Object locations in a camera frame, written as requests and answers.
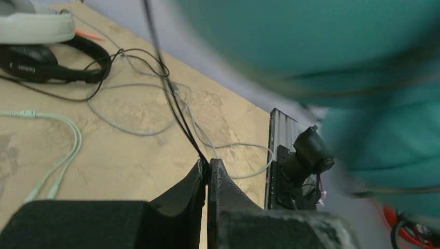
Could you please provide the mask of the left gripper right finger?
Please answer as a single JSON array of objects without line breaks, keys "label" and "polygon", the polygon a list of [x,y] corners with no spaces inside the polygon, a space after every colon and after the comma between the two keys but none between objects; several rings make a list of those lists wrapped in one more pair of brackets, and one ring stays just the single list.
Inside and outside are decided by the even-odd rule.
[{"label": "left gripper right finger", "polygon": [[208,248],[359,248],[350,225],[332,213],[264,210],[210,162]]}]

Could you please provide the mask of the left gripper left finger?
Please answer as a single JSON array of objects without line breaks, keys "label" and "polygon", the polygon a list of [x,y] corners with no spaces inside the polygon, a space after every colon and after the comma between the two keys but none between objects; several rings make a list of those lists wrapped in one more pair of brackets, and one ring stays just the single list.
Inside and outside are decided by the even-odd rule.
[{"label": "left gripper left finger", "polygon": [[151,202],[38,200],[1,231],[1,248],[198,248],[207,163]]}]

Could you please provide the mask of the mint green headphones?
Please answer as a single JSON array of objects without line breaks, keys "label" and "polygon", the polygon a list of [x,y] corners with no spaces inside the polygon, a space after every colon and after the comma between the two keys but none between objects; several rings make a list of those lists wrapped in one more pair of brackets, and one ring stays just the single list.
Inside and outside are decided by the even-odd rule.
[{"label": "mint green headphones", "polygon": [[1,112],[1,195],[26,203],[46,192],[55,199],[83,145],[65,116],[34,110]]}]

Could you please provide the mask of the black wired earbuds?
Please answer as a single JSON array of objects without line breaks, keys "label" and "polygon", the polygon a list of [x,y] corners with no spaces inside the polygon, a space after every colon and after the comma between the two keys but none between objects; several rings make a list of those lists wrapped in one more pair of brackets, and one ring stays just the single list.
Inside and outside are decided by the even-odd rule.
[{"label": "black wired earbuds", "polygon": [[186,138],[189,140],[189,142],[191,143],[191,145],[193,146],[193,148],[195,149],[195,151],[199,155],[201,165],[208,166],[209,163],[208,163],[206,157],[204,156],[204,154],[202,153],[201,149],[197,145],[195,138],[192,135],[192,133],[189,129],[189,126],[185,120],[185,117],[183,115],[183,111],[181,110],[181,108],[179,106],[179,102],[178,102],[177,97],[175,95],[175,89],[176,89],[175,84],[172,84],[169,79],[170,73],[167,73],[166,65],[164,64],[162,54],[160,51],[159,39],[157,36],[155,24],[154,24],[153,12],[152,12],[152,8],[150,6],[150,2],[147,0],[143,0],[143,5],[144,5],[144,11],[145,11],[145,15],[146,15],[146,22],[147,22],[148,30],[149,30],[149,33],[150,33],[150,36],[152,39],[152,44],[154,46],[154,50],[155,50],[156,57],[158,60],[158,65],[159,65],[159,68],[162,73],[162,76],[160,77],[160,79],[161,79],[161,84],[164,88],[164,92],[165,92],[165,96],[167,99],[169,109],[170,109],[176,123],[178,124],[178,126],[180,127],[180,129],[182,130],[182,132],[184,133]]}]

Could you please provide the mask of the black headphones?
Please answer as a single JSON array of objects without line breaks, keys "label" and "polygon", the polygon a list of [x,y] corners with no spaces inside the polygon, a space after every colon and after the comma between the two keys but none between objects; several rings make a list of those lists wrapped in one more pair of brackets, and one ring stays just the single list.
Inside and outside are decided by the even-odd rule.
[{"label": "black headphones", "polygon": [[[2,75],[1,78],[60,100],[86,102],[98,93],[103,81],[111,72],[116,57],[127,52],[120,48],[115,54],[110,55],[97,43],[78,35],[60,44],[85,53],[93,58],[91,65],[97,63],[100,68],[89,70],[89,66],[86,66],[84,70],[74,70],[61,66],[54,53],[45,45],[1,45],[1,69],[9,75],[8,77]],[[85,99],[69,99],[24,84],[25,81],[47,84],[50,80],[59,80],[61,85],[84,81],[98,86]]]}]

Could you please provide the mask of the teal cat-ear headphones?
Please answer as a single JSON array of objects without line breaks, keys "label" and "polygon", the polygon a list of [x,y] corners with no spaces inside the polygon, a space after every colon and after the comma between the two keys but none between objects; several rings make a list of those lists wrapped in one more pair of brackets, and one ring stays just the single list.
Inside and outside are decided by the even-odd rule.
[{"label": "teal cat-ear headphones", "polygon": [[383,202],[439,218],[439,1],[175,1],[230,66],[303,105]]}]

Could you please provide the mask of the white grey headphones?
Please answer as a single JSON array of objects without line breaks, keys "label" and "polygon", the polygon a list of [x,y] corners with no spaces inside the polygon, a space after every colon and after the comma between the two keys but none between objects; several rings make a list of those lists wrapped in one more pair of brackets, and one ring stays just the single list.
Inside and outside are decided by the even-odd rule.
[{"label": "white grey headphones", "polygon": [[75,36],[75,21],[33,1],[1,1],[1,44],[33,45],[65,42]]}]

